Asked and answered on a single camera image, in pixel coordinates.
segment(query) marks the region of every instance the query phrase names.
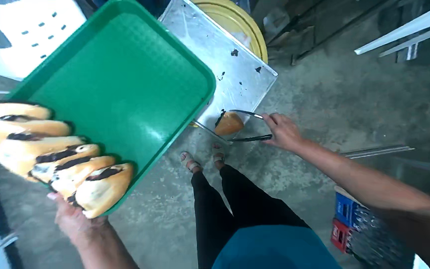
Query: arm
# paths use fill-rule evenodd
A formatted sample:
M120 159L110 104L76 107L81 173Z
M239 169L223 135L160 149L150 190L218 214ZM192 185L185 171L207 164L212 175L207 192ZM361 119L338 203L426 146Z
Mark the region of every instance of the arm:
M316 166L375 211L430 265L429 195L302 138L285 115L263 114L263 118L273 133L265 143L292 151Z
M107 217L87 219L55 193L48 194L57 204L55 222L69 237L86 269L138 269Z

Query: foot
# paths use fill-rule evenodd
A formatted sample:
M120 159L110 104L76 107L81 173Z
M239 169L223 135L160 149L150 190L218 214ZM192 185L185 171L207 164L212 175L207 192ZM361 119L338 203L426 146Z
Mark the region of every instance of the foot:
M215 157L222 158L222 160L216 160L215 161L215 167L218 170L220 170L220 169L222 169L222 167L225 166L225 158L224 158L225 154L223 152L220 152L220 151L223 151L223 147L220 144L218 144L217 142L215 142L212 144L212 151L214 152L214 158Z
M185 164L185 167L188 168L188 170L190 170L190 165L197 163L196 161L192 160L190 153L184 151L182 152L182 154L180 155L180 161L183 162L185 161L185 159L188 160L188 162ZM195 174L196 172L202 171L203 168L200 166L195 166L192 168L192 170L190 170L190 172L192 172L192 174Z

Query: red box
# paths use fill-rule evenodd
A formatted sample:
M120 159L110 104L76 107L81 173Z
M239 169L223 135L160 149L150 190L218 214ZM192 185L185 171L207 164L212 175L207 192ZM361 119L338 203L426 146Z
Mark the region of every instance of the red box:
M336 218L333 219L333 230L331 231L331 242L333 245L341 250L341 252L346 253L346 246L350 236L351 229Z

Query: teal shirt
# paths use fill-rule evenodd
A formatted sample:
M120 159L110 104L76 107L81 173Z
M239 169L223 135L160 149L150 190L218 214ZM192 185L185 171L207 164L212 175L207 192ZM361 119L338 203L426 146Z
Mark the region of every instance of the teal shirt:
M340 269L312 229L287 225L242 228L230 238L212 269Z

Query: toe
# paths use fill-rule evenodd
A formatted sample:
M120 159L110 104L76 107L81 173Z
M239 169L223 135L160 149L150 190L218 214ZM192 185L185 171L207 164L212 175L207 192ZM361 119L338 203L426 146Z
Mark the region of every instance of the toe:
M187 152L182 152L181 154L180 154L180 161L184 161L186 158L187 158Z

